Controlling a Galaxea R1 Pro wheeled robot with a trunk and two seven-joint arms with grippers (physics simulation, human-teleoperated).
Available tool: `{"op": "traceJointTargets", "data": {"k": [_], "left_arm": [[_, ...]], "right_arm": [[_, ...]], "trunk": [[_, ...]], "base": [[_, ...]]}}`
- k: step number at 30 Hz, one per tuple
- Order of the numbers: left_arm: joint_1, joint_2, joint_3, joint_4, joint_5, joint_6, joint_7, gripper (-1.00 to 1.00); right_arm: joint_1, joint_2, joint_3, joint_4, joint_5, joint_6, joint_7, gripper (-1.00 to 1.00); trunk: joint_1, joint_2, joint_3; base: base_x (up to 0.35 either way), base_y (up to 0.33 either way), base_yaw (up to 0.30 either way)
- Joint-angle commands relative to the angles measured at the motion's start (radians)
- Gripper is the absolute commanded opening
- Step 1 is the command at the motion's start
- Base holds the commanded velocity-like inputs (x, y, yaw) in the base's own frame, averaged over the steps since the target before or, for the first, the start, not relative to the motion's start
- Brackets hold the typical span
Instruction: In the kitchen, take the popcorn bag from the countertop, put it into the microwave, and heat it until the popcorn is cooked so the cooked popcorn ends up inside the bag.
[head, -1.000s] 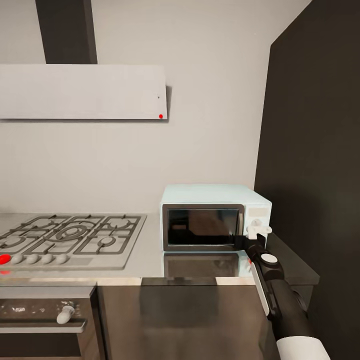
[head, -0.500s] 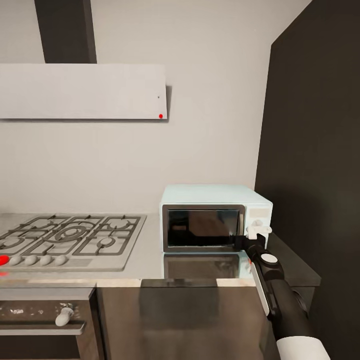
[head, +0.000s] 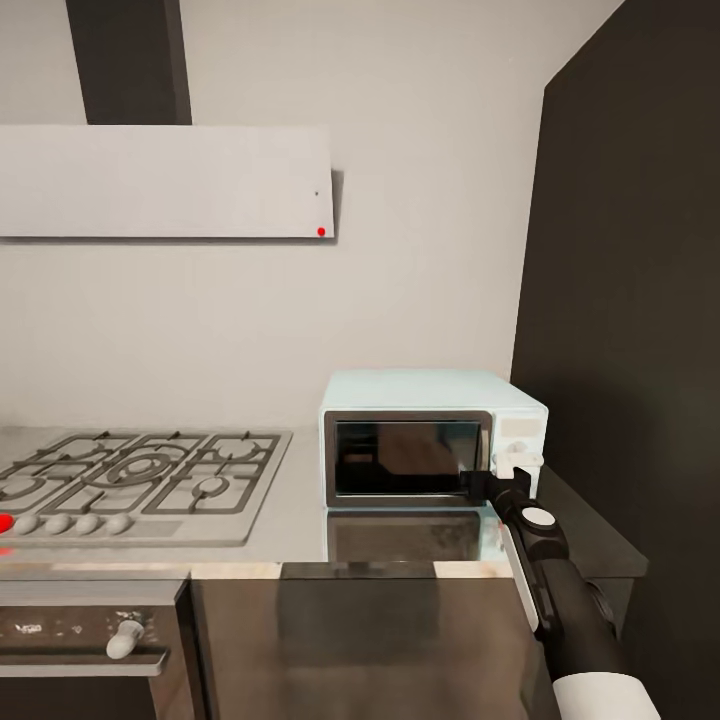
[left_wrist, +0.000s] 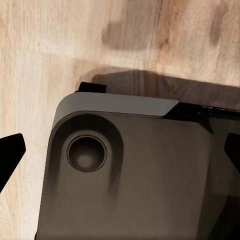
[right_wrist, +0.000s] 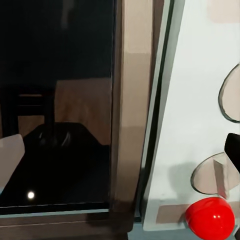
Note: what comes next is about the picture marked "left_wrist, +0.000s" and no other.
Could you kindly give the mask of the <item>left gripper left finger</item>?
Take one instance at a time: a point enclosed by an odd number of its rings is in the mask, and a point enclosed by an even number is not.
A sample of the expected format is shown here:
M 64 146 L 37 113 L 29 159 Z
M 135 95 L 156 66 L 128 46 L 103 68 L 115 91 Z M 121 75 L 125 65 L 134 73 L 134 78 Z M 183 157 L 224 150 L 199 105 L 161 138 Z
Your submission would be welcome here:
M 0 138 L 0 193 L 26 152 L 22 133 Z

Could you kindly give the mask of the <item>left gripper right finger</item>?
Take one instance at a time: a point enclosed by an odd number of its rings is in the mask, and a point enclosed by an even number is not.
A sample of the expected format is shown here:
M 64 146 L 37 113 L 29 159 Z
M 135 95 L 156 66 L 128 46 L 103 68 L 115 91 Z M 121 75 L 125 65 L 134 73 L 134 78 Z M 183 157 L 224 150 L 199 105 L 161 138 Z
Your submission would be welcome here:
M 224 151 L 240 173 L 240 135 L 228 133 Z

